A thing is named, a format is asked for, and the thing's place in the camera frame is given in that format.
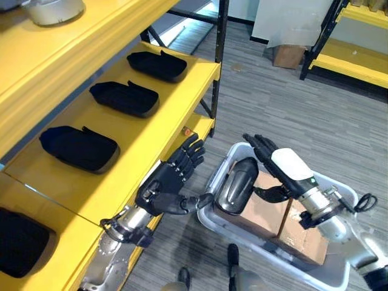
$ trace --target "shelf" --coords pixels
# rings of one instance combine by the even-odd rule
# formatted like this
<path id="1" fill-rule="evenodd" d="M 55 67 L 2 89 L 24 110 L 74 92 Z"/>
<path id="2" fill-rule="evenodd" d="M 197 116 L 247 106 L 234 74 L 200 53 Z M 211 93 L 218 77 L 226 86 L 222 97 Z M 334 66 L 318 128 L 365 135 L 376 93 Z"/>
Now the shelf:
<path id="1" fill-rule="evenodd" d="M 82 266 L 82 259 L 93 247 L 101 228 L 26 188 L 0 173 L 0 207 L 23 213 L 48 226 L 59 237 L 47 264 L 37 273 L 13 278 L 0 272 L 2 290 L 68 290 L 67 282 Z"/>
<path id="2" fill-rule="evenodd" d="M 388 55 L 357 45 L 329 39 L 314 65 L 388 88 Z"/>
<path id="3" fill-rule="evenodd" d="M 159 52 L 160 47 L 140 42 L 133 52 L 142 50 Z M 86 125 L 113 138 L 121 148 L 121 155 L 110 171 L 94 175 L 68 166 L 43 151 L 38 138 L 4 171 L 95 224 L 116 214 L 133 199 L 144 175 L 167 153 L 189 117 L 189 122 L 197 119 L 201 130 L 208 131 L 208 126 L 213 124 L 213 120 L 198 118 L 192 112 L 212 81 L 219 78 L 220 65 L 163 50 L 187 61 L 187 76 L 180 83 L 171 84 L 136 72 L 125 58 L 98 80 L 123 84 L 131 80 L 157 91 L 160 106 L 151 118 L 136 118 L 99 105 L 86 90 L 48 126 L 70 125 L 80 129 Z"/>
<path id="4" fill-rule="evenodd" d="M 342 17 L 388 29 L 388 16 L 386 16 L 381 10 L 371 12 L 369 8 L 364 5 L 357 7 L 348 3 L 348 5 L 339 13 L 336 21 L 340 22 Z"/>
<path id="5" fill-rule="evenodd" d="M 210 129 L 214 126 L 214 119 L 206 118 L 204 116 L 201 116 L 199 114 L 193 113 L 193 115 L 189 118 L 189 120 L 185 124 L 188 128 L 192 129 L 194 132 L 196 132 L 200 139 L 206 139 L 206 136 L 209 134 Z M 178 137 L 174 140 L 171 147 L 168 149 L 168 153 L 164 155 L 164 157 L 169 157 L 170 154 L 176 150 L 185 140 L 186 137 L 182 134 L 179 134 Z M 134 202 L 134 196 L 132 196 L 130 204 L 133 204 Z M 163 215 L 159 215 L 158 217 L 155 217 L 151 220 L 151 222 L 148 224 L 148 227 L 152 230 L 156 229 L 156 226 L 162 219 Z M 97 248 L 97 242 L 93 246 L 92 250 L 89 251 L 88 254 L 86 254 L 84 261 L 84 266 L 87 266 L 88 262 L 91 260 L 95 249 Z M 143 251 L 142 247 L 136 247 L 133 251 L 131 258 L 129 260 L 129 273 L 133 270 L 134 266 L 136 265 L 136 262 L 139 260 L 139 257 Z M 78 286 L 82 280 L 82 275 L 85 273 L 86 267 L 78 272 L 78 276 L 74 276 L 72 278 L 72 290 L 77 290 Z"/>
<path id="6" fill-rule="evenodd" d="M 0 17 L 0 156 L 179 0 L 84 0 L 77 20 L 38 27 Z"/>

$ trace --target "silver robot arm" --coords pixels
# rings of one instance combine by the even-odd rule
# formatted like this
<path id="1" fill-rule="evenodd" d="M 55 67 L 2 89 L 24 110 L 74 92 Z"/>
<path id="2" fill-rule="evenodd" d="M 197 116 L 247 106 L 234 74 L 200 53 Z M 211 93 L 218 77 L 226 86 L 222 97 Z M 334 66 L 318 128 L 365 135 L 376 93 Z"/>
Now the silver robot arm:
<path id="1" fill-rule="evenodd" d="M 127 206 L 110 219 L 102 219 L 97 250 L 78 290 L 117 291 L 128 274 L 128 263 L 136 246 L 148 247 L 153 232 L 152 218 L 171 213 L 197 211 L 213 200 L 211 194 L 186 197 L 179 194 L 194 169 L 203 162 L 203 141 L 194 134 L 167 161 L 158 162 L 144 178 L 136 194 L 135 206 Z"/>
<path id="2" fill-rule="evenodd" d="M 358 224 L 354 215 L 357 209 L 336 189 L 323 192 L 313 172 L 292 149 L 279 149 L 261 135 L 245 134 L 243 137 L 266 169 L 283 184 L 279 197 L 288 195 L 306 208 L 300 224 L 305 229 L 317 227 L 329 241 L 341 243 L 343 256 L 363 276 L 370 289 L 388 290 L 386 250 Z"/>

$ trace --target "brown cardboard box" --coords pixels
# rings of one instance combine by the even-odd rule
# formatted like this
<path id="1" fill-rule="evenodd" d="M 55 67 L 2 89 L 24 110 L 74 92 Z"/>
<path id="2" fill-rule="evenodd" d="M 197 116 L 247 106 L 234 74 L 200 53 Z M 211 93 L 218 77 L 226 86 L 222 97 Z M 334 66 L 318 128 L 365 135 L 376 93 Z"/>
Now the brown cardboard box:
<path id="1" fill-rule="evenodd" d="M 308 263 L 322 265 L 326 257 L 327 240 L 317 228 L 305 230 L 301 227 L 299 215 L 303 211 L 303 205 L 293 200 L 276 238 L 285 251 Z"/>
<path id="2" fill-rule="evenodd" d="M 281 183 L 268 173 L 260 172 L 255 186 L 268 189 Z M 326 257 L 327 241 L 317 228 L 304 230 L 299 214 L 304 207 L 299 201 L 268 203 L 252 194 L 240 216 L 232 216 L 215 208 L 215 212 L 240 228 L 270 239 L 286 252 L 311 264 L 322 265 Z"/>
<path id="3" fill-rule="evenodd" d="M 264 172 L 259 173 L 255 182 L 255 186 L 262 189 L 279 185 L 281 185 L 279 180 Z M 256 194 L 252 194 L 240 216 L 228 215 L 217 208 L 215 211 L 218 215 L 250 233 L 265 238 L 275 238 L 286 214 L 288 203 L 288 201 L 276 204 L 268 203 Z"/>
<path id="4" fill-rule="evenodd" d="M 273 65 L 288 69 L 296 69 L 303 57 L 306 47 L 300 45 L 283 44 L 275 48 Z"/>

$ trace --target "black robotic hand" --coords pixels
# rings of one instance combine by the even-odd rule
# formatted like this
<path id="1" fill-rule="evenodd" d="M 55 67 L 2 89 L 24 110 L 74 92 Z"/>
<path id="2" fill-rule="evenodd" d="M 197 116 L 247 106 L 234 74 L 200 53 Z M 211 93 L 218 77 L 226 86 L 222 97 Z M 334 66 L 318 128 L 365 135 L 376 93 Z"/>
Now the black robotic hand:
<path id="1" fill-rule="evenodd" d="M 173 152 L 171 157 L 156 168 L 139 188 L 136 204 L 153 216 L 162 213 L 188 214 L 213 201 L 211 194 L 186 197 L 179 195 L 194 169 L 203 162 L 203 140 L 195 133 Z"/>
<path id="2" fill-rule="evenodd" d="M 276 144 L 261 135 L 242 136 L 253 147 L 255 155 L 268 172 L 283 184 L 268 191 L 262 189 L 255 193 L 268 202 L 281 202 L 288 196 L 298 199 L 308 190 L 318 186 L 313 172 L 291 149 L 279 149 Z"/>

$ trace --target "shoe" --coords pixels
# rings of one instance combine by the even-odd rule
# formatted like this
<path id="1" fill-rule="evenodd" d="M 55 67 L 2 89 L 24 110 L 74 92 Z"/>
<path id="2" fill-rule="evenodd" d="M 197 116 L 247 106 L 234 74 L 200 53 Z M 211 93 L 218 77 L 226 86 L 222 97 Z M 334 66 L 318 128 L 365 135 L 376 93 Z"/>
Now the shoe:
<path id="1" fill-rule="evenodd" d="M 238 263 L 239 263 L 238 247 L 235 244 L 229 244 L 228 246 L 229 277 L 232 276 L 232 267 L 238 266 Z"/>
<path id="2" fill-rule="evenodd" d="M 190 281 L 191 281 L 191 277 L 190 277 L 189 270 L 187 270 L 186 267 L 182 267 L 178 273 L 178 282 L 182 282 L 183 284 L 186 285 L 187 290 L 190 290 Z"/>

